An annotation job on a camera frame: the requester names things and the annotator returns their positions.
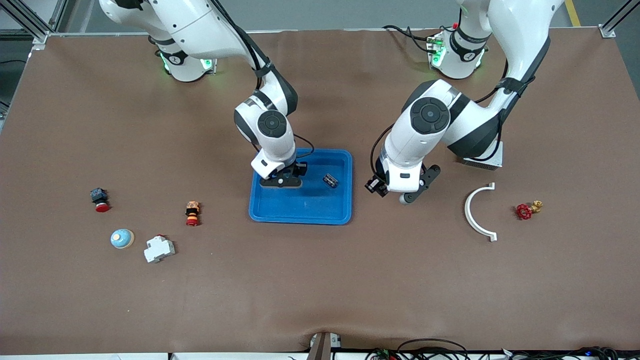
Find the metal frame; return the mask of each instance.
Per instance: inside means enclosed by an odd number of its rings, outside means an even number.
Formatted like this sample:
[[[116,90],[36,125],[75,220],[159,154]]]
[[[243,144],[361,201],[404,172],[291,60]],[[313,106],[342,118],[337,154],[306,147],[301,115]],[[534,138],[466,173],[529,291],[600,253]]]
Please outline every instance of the metal frame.
[[[618,11],[615,12],[613,16],[609,18],[609,20],[607,20],[607,22],[605,22],[604,24],[599,24],[598,28],[600,28],[600,34],[602,35],[602,37],[616,37],[616,33],[613,31],[613,29],[622,20],[624,20],[627,15],[634,11],[638,5],[640,5],[640,0],[627,0],[627,2],[620,9],[618,9]]]
[[[44,44],[54,30],[22,0],[0,0],[0,7],[33,36],[34,44]]]
[[[67,10],[68,4],[69,0],[58,0],[56,8],[51,14],[51,19],[49,19],[49,25],[53,27],[53,30],[57,31],[60,28],[60,19],[62,19],[62,15]]]

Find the blue tray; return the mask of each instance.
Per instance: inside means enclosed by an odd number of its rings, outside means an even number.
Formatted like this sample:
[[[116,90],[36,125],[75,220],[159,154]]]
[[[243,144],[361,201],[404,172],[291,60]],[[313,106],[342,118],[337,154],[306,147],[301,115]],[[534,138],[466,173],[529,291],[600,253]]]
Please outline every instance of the blue tray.
[[[298,155],[310,149],[298,149]],[[249,216],[258,222],[344,225],[351,219],[353,159],[346,150],[316,149],[300,161],[308,170],[299,188],[265,188],[253,173]],[[331,174],[338,187],[330,188],[323,177]]]

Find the white curved pipe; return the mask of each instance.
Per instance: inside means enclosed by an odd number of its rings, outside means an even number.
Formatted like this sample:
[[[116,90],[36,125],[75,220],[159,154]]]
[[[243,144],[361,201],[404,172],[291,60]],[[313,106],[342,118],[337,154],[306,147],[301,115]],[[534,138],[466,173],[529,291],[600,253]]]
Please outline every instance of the white curved pipe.
[[[465,201],[465,216],[467,217],[467,222],[469,222],[469,225],[471,225],[471,227],[473,227],[477,232],[481,233],[482,235],[489,236],[489,240],[491,241],[497,241],[498,234],[492,231],[488,231],[484,227],[478,225],[478,223],[474,220],[474,217],[471,215],[471,199],[473,199],[477,193],[483,192],[485,190],[495,190],[495,183],[490,183],[489,186],[476,189],[467,197],[467,201]]]

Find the gray floor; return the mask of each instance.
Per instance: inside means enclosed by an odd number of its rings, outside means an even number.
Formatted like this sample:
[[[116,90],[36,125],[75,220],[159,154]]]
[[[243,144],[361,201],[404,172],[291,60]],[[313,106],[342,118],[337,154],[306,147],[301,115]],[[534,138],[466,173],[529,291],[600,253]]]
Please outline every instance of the gray floor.
[[[575,11],[583,26],[597,26],[605,22],[626,0],[573,0]],[[640,8],[629,14],[620,25],[616,26],[618,49],[625,61],[629,77],[640,97]]]
[[[0,62],[8,60],[26,61],[30,50],[30,40],[0,41]],[[7,104],[11,103],[23,69],[24,63],[21,62],[0,64],[0,101]]]

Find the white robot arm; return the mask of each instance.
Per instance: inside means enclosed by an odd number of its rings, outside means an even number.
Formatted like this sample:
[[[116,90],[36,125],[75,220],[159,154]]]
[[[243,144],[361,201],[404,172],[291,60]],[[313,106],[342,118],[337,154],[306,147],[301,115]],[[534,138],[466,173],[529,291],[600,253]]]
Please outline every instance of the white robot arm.
[[[422,160],[439,141],[461,158],[487,151],[535,78],[550,45],[551,18],[562,2],[458,0],[464,16],[458,28],[448,32],[442,42],[444,51],[436,53],[443,56],[438,59],[440,70],[459,78],[470,75],[487,34],[493,33],[507,57],[506,76],[496,85],[496,94],[487,107],[471,101],[444,80],[419,85],[386,137],[367,189],[382,196],[389,191],[401,192],[401,202],[411,203],[433,180],[431,169],[425,169]]]
[[[243,57],[258,82],[236,107],[234,122],[249,142],[262,147],[252,167],[263,186],[301,185],[298,177],[305,174],[306,163],[296,161],[286,117],[295,111],[298,94],[218,0],[100,0],[100,6],[111,20],[144,29],[179,81],[201,78],[211,68],[206,59]]]

